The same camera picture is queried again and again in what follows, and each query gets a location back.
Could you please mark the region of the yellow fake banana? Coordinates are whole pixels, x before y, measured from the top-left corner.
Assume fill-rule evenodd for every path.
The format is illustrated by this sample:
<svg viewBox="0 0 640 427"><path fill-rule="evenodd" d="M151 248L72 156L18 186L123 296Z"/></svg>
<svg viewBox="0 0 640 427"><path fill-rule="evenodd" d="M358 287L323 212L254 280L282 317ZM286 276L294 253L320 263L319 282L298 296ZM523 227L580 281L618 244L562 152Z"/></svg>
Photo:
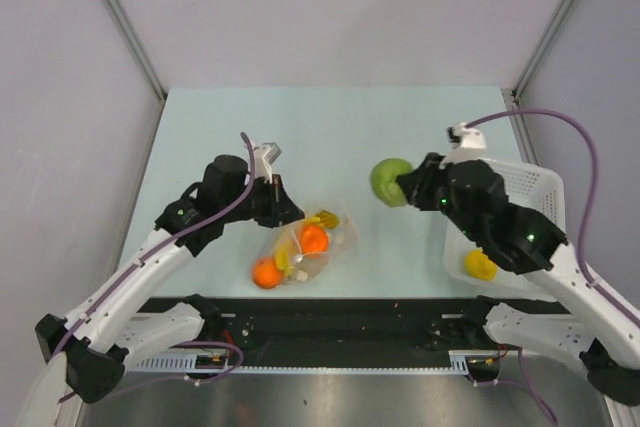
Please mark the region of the yellow fake banana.
<svg viewBox="0 0 640 427"><path fill-rule="evenodd" d="M277 269L284 277L289 277L294 270L294 257L298 248L290 241L279 243L273 250L273 258Z"/></svg>

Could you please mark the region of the yellow fake bell pepper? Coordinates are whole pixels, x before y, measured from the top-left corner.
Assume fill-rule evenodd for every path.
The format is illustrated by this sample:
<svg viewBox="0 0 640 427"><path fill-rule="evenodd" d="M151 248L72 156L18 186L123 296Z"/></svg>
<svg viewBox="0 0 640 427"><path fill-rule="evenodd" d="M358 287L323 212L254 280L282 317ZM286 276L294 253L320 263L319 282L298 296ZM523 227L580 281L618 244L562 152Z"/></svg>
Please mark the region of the yellow fake bell pepper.
<svg viewBox="0 0 640 427"><path fill-rule="evenodd" d="M466 274L481 281L492 281L498 272L498 266L481 250L470 251L464 259Z"/></svg>

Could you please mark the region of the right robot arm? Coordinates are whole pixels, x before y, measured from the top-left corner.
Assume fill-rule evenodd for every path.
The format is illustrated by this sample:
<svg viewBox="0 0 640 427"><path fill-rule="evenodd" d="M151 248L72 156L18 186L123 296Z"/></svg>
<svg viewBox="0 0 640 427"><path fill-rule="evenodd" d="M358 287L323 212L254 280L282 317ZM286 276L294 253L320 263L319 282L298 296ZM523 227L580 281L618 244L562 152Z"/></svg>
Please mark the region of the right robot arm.
<svg viewBox="0 0 640 427"><path fill-rule="evenodd" d="M562 337L538 324L531 342L539 352L564 362L577 361L589 383L612 400L639 404L639 311L582 266L577 249L545 214L510 201L496 162L468 160L443 166L428 154L395 183L408 204L445 215L501 269L525 277L558 301L584 327L584 341Z"/></svg>

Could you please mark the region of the green fake cabbage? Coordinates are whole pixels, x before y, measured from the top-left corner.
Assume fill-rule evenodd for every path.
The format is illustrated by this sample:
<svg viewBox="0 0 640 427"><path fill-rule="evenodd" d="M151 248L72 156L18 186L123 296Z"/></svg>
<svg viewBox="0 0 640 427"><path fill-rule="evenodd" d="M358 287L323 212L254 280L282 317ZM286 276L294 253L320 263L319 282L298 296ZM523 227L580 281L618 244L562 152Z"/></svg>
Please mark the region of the green fake cabbage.
<svg viewBox="0 0 640 427"><path fill-rule="evenodd" d="M391 208L406 206L408 202L397 183L397 177L412 171L412 164L400 158L387 158L377 163L370 174L370 184L375 196Z"/></svg>

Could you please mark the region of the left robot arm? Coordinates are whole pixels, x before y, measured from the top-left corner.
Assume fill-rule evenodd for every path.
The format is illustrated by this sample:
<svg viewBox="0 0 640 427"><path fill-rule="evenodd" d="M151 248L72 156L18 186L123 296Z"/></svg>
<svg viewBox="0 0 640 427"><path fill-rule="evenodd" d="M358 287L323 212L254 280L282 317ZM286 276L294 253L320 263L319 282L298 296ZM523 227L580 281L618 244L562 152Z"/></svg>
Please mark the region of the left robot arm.
<svg viewBox="0 0 640 427"><path fill-rule="evenodd" d="M35 326L45 360L65 353L66 384L86 403L105 398L130 367L166 349L224 338L220 310L199 294L163 315L134 326L131 318L173 273L220 238L226 225L254 221L277 228L303 218L272 164L280 149L265 143L243 159L220 155L156 219L131 260L63 317L43 316Z"/></svg>

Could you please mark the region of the clear zip top bag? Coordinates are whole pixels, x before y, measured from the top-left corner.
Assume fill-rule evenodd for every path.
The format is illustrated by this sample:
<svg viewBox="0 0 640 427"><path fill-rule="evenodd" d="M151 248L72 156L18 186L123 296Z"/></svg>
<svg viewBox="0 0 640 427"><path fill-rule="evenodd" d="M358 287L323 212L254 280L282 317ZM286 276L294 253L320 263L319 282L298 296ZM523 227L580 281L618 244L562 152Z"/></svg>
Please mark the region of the clear zip top bag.
<svg viewBox="0 0 640 427"><path fill-rule="evenodd" d="M261 290L305 284L355 248L356 222L346 202L309 203L304 217L266 237L249 267L249 280Z"/></svg>

